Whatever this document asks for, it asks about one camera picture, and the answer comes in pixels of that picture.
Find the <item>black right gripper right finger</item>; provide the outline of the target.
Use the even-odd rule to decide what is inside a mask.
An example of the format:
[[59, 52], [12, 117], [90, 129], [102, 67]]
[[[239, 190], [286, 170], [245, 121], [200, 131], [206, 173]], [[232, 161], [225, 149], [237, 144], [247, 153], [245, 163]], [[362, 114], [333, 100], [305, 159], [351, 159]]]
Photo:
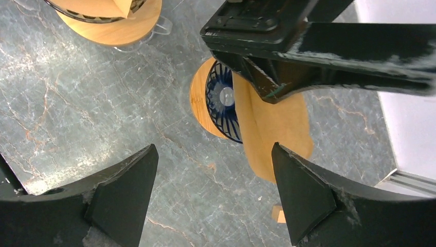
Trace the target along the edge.
[[435, 246], [435, 199], [361, 184], [279, 143], [272, 162], [293, 246]]

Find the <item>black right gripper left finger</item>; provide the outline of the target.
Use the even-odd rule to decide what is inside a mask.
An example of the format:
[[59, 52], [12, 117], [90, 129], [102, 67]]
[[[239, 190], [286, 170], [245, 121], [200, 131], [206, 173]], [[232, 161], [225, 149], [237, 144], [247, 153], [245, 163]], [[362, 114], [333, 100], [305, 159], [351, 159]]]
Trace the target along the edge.
[[138, 246], [159, 155], [123, 161], [41, 195], [1, 199], [1, 246]]

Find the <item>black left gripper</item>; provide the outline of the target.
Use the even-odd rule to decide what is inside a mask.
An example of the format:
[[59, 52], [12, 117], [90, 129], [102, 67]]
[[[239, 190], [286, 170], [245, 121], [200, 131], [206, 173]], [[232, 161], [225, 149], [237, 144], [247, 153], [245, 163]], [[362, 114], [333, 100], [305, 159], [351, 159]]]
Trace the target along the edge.
[[212, 55], [263, 101], [276, 104], [319, 86], [325, 66], [274, 55], [352, 55], [354, 24], [335, 23], [351, 1], [224, 2], [200, 30]]

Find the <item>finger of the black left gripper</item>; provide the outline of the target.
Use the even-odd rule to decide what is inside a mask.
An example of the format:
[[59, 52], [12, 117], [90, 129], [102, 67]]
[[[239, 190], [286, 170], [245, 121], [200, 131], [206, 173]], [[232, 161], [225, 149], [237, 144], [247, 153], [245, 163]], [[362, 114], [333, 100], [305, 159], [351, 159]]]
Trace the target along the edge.
[[435, 94], [435, 25], [310, 22], [287, 61], [320, 68], [314, 82], [296, 86], [345, 87], [400, 94]]

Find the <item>blue plastic dripper cone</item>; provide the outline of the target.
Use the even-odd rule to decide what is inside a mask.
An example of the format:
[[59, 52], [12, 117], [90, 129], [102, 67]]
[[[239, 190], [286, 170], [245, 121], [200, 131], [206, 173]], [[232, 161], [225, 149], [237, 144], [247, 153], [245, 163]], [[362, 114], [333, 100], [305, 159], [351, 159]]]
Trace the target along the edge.
[[235, 110], [232, 71], [219, 61], [213, 63], [208, 73], [205, 100], [214, 126], [226, 138], [241, 144], [242, 135]]

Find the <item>wooden dripper ring holder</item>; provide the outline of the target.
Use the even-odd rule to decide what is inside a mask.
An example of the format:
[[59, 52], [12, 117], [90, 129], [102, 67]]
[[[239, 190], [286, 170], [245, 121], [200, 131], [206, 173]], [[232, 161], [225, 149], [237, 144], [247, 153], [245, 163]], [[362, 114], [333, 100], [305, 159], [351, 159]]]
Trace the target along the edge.
[[193, 116], [201, 125], [201, 127], [209, 133], [227, 139], [218, 128], [213, 124], [206, 106], [206, 82], [215, 58], [211, 57], [206, 60], [196, 71], [190, 85], [189, 101], [193, 112]]

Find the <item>brown paper coffee filter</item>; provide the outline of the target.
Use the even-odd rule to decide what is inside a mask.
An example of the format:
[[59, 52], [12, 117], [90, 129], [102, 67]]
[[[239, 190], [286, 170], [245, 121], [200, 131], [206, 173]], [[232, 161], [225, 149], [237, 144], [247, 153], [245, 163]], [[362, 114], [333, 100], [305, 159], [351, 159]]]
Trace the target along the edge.
[[54, 0], [61, 9], [97, 17], [128, 17], [132, 1], [113, 0]]

